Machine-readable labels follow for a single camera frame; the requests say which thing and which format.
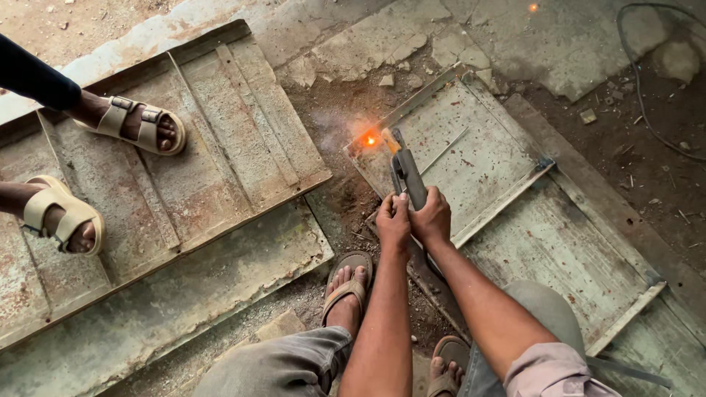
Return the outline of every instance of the black trousers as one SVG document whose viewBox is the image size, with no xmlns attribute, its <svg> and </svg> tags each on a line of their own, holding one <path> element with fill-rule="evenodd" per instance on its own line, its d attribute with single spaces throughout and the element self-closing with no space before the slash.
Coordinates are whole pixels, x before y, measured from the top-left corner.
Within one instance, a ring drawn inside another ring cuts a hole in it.
<svg viewBox="0 0 706 397">
<path fill-rule="evenodd" d="M 36 100 L 54 110 L 67 110 L 81 99 L 81 87 L 0 35 L 0 88 Z"/>
</svg>

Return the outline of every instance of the sandal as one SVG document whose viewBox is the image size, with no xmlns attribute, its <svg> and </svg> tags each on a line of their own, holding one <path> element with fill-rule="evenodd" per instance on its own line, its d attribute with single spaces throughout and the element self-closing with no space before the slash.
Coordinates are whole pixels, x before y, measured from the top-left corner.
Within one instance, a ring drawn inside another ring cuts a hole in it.
<svg viewBox="0 0 706 397">
<path fill-rule="evenodd" d="M 470 360 L 470 354 L 471 347 L 468 346 L 463 339 L 457 336 L 444 336 L 439 343 L 436 344 L 432 358 L 443 358 L 444 364 L 447 366 L 450 362 L 454 361 L 461 366 L 461 368 L 466 370 Z M 431 381 L 426 392 L 426 397 L 436 397 L 444 391 L 451 393 L 452 396 L 456 396 L 458 394 L 458 388 L 459 386 L 451 377 L 451 373 L 447 370 L 443 375 Z"/>
<path fill-rule="evenodd" d="M 52 244 L 59 252 L 68 254 L 80 254 L 66 250 L 71 235 L 83 223 L 92 222 L 95 228 L 95 244 L 93 248 L 82 255 L 95 256 L 103 249 L 103 235 L 105 234 L 105 221 L 103 217 L 92 206 L 84 203 L 71 194 L 64 183 L 49 175 L 39 175 L 28 180 L 26 183 L 47 184 L 48 188 L 36 193 L 25 206 L 25 224 L 22 229 L 37 237 L 48 237 L 47 229 L 44 227 L 44 214 L 49 207 L 57 205 L 62 207 L 66 214 L 59 221 L 59 226 L 52 236 Z"/>
<path fill-rule="evenodd" d="M 101 118 L 97 129 L 92 129 L 85 123 L 74 120 L 76 125 L 96 134 L 103 134 L 112 136 L 113 138 L 122 139 L 125 142 L 132 143 L 139 148 L 142 148 L 148 152 L 157 153 L 158 155 L 176 155 L 184 149 L 184 146 L 186 145 L 186 132 L 184 131 L 184 125 L 181 123 L 181 120 L 174 113 L 164 110 L 161 107 L 154 107 L 152 105 L 147 105 L 144 102 L 135 102 L 123 97 L 110 97 L 104 99 L 108 99 L 110 108 L 107 112 L 105 112 L 103 118 Z M 132 113 L 138 105 L 145 105 L 146 108 L 142 112 L 142 124 L 140 125 L 137 141 L 133 141 L 132 139 L 121 136 L 120 128 L 122 128 L 123 123 L 125 122 L 125 117 Z M 176 142 L 174 143 L 174 147 L 169 150 L 160 150 L 157 147 L 157 125 L 165 115 L 169 115 L 169 117 L 174 120 L 178 131 L 176 131 Z"/>
<path fill-rule="evenodd" d="M 338 266 L 331 269 L 328 274 L 328 283 L 331 283 L 333 276 L 342 268 L 350 266 L 353 274 L 358 266 L 365 267 L 366 274 L 366 284 L 362 285 L 356 280 L 355 277 L 351 277 L 350 281 L 346 281 L 340 287 L 336 288 L 331 295 L 326 297 L 326 301 L 323 305 L 323 316 L 321 317 L 321 326 L 326 326 L 326 315 L 333 308 L 333 305 L 341 300 L 344 296 L 348 294 L 354 294 L 360 303 L 360 314 L 361 318 L 364 314 L 364 306 L 367 291 L 370 289 L 370 284 L 373 282 L 373 259 L 368 255 L 367 252 L 363 251 L 351 251 L 345 254 L 341 260 L 338 262 Z"/>
</svg>

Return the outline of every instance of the pink shirt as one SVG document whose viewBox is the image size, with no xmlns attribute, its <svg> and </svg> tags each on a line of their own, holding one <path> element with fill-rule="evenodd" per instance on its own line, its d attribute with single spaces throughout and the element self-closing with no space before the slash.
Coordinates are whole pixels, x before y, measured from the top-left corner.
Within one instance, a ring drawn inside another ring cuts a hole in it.
<svg viewBox="0 0 706 397">
<path fill-rule="evenodd" d="M 591 377 L 586 362 L 564 343 L 538 343 L 513 361 L 503 383 L 508 397 L 620 397 Z"/>
</svg>

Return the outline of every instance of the welding cable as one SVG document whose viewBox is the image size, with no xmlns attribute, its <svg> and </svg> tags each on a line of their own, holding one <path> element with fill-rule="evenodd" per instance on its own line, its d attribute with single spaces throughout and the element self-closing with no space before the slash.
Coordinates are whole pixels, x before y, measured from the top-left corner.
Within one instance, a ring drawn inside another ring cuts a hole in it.
<svg viewBox="0 0 706 397">
<path fill-rule="evenodd" d="M 640 103 L 640 110 L 642 110 L 642 118 L 645 119 L 645 123 L 647 125 L 647 128 L 650 130 L 652 135 L 654 135 L 655 138 L 657 138 L 660 142 L 662 142 L 664 145 L 666 145 L 668 148 L 676 151 L 677 153 L 686 156 L 692 160 L 700 161 L 700 162 L 706 162 L 706 158 L 701 157 L 701 156 L 696 156 L 689 154 L 677 146 L 675 146 L 673 143 L 667 141 L 666 139 L 662 138 L 653 128 L 652 125 L 650 124 L 650 121 L 647 119 L 647 112 L 645 111 L 645 104 L 642 101 L 642 93 L 640 92 L 640 70 L 638 68 L 638 65 L 635 63 L 635 57 L 633 56 L 630 47 L 628 46 L 628 42 L 625 39 L 625 32 L 623 32 L 623 17 L 625 16 L 625 11 L 630 8 L 630 7 L 641 7 L 641 6 L 647 6 L 647 7 L 653 7 L 653 8 L 668 8 L 672 11 L 678 11 L 688 17 L 691 17 L 693 20 L 699 23 L 699 25 L 703 26 L 706 28 L 706 23 L 704 23 L 701 19 L 699 19 L 694 13 L 681 8 L 680 6 L 672 6 L 671 4 L 662 4 L 662 3 L 630 3 L 625 6 L 623 6 L 620 11 L 618 11 L 618 18 L 616 19 L 616 23 L 618 24 L 618 35 L 620 36 L 620 43 L 623 46 L 623 51 L 625 51 L 625 55 L 628 56 L 628 59 L 630 60 L 630 64 L 633 65 L 633 73 L 635 74 L 635 86 L 638 88 L 638 102 Z"/>
</svg>

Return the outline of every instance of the welding electrode holder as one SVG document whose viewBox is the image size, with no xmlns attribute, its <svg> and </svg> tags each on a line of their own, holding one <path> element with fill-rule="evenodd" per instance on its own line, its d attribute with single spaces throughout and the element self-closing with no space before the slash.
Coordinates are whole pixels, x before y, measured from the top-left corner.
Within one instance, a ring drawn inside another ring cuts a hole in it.
<svg viewBox="0 0 706 397">
<path fill-rule="evenodd" d="M 417 164 L 414 162 L 412 151 L 407 148 L 407 145 L 405 145 L 405 140 L 402 137 L 400 129 L 395 128 L 391 132 L 395 140 L 400 144 L 400 149 L 395 152 L 390 159 L 390 173 L 393 178 L 393 185 L 395 185 L 395 193 L 398 196 L 402 193 L 401 181 L 405 181 L 407 194 L 409 194 L 409 199 L 412 201 L 414 209 L 421 210 L 426 205 L 427 191 L 424 186 L 424 181 L 421 180 L 421 174 L 417 169 Z M 431 264 L 429 268 L 441 280 L 445 280 L 441 270 L 439 270 L 436 265 L 436 262 L 434 262 L 424 247 L 422 247 L 422 249 L 424 250 L 424 256 L 426 257 L 427 264 Z"/>
</svg>

